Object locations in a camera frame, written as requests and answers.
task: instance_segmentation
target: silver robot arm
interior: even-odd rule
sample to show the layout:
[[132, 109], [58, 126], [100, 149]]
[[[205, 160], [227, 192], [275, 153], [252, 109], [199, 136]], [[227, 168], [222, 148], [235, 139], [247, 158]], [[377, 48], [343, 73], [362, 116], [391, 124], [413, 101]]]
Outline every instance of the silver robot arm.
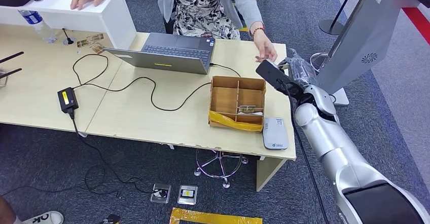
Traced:
[[297, 100], [296, 122], [332, 183], [344, 223], [430, 223], [428, 212], [412, 194], [363, 158], [341, 127], [326, 91], [317, 86], [303, 90], [267, 61], [256, 72], [276, 90]]

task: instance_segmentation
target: wooden desk surface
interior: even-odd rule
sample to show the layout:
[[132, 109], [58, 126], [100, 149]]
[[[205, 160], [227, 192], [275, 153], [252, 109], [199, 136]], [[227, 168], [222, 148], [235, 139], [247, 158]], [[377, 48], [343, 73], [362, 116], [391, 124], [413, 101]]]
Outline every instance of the wooden desk surface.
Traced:
[[[94, 34], [67, 33], [77, 40]], [[84, 54], [93, 52], [88, 47], [78, 49], [76, 44], [64, 46], [62, 33], [57, 37], [54, 44], [45, 44], [32, 27], [0, 25], [0, 58], [24, 51], [23, 55], [0, 64], [0, 70], [5, 71], [22, 68], [8, 78], [5, 87], [0, 88], [0, 123], [74, 131], [69, 116], [60, 109], [57, 91], [78, 85], [72, 66]], [[101, 43], [111, 46], [108, 38]], [[121, 60], [111, 58], [107, 71], [94, 82], [109, 86], [120, 64]], [[77, 65], [77, 71], [86, 81], [96, 76], [104, 66], [104, 58], [90, 57]], [[104, 95], [104, 90], [91, 87], [76, 92], [79, 109], [75, 113], [80, 131], [88, 127]]]
[[[148, 37], [138, 33], [131, 48], [140, 50]], [[286, 56], [285, 45], [276, 44], [278, 58]], [[254, 56], [258, 51], [252, 42], [217, 40], [213, 63], [231, 67], [243, 77], [259, 78]], [[110, 63], [118, 63], [111, 58]], [[162, 108], [176, 108], [198, 86], [211, 81], [212, 76], [236, 76], [232, 71], [211, 67], [209, 75], [135, 68], [123, 62], [110, 85], [120, 89], [138, 77], [156, 81], [154, 103]], [[283, 159], [296, 159], [293, 128], [290, 123], [290, 103], [286, 96], [267, 86], [265, 116], [284, 118], [289, 137], [285, 151], [269, 151], [263, 146], [261, 133], [228, 128], [214, 128], [207, 123], [210, 85], [197, 91], [185, 105], [173, 112], [154, 108], [150, 101], [152, 82], [142, 79], [121, 92], [107, 92], [93, 120], [88, 134], [173, 144], [194, 148], [222, 150]]]

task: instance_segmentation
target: chrome chair leg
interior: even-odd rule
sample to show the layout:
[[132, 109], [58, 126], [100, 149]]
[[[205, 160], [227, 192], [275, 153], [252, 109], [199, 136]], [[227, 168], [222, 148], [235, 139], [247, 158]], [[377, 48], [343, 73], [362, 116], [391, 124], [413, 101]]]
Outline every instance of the chrome chair leg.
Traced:
[[[214, 151], [214, 150], [211, 150], [211, 151], [213, 151], [215, 153], [215, 156], [213, 158], [211, 158], [210, 160], [208, 160], [207, 162], [205, 162], [204, 164], [200, 164], [199, 159], [198, 159], [199, 149], [196, 150], [197, 169], [194, 171], [194, 175], [200, 176], [201, 173], [203, 172], [208, 177], [222, 178], [224, 180], [223, 187], [227, 189], [227, 188], [230, 187], [230, 182], [228, 181], [228, 177], [230, 177], [233, 174], [235, 174], [239, 170], [239, 167], [240, 167], [241, 164], [247, 164], [248, 163], [248, 158], [246, 158], [242, 154], [239, 154], [239, 155], [229, 155], [228, 153], [221, 152], [221, 151]], [[233, 171], [231, 171], [229, 173], [226, 173], [225, 167], [224, 167], [224, 163], [222, 161], [223, 158], [237, 158], [238, 159], [238, 163], [237, 163], [237, 165], [236, 165], [236, 167], [234, 168]], [[209, 165], [210, 163], [212, 163], [216, 159], [218, 159], [219, 162], [220, 162], [220, 167], [221, 167], [222, 175], [210, 174], [210, 173], [206, 172], [203, 169], [205, 166]]]

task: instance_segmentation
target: red stripe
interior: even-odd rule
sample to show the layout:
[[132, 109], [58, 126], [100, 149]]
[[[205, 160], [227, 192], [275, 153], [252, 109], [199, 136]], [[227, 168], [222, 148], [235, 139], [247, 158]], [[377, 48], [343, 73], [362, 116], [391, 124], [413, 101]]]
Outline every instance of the red stripe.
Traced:
[[430, 45], [430, 22], [418, 8], [403, 8], [406, 15]]

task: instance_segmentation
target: laptop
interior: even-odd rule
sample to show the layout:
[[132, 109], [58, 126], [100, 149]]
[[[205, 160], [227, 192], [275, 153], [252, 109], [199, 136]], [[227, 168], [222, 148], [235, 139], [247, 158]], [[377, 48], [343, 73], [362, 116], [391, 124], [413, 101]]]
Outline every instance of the laptop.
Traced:
[[104, 50], [135, 67], [207, 74], [214, 45], [213, 38], [150, 33], [140, 52]]

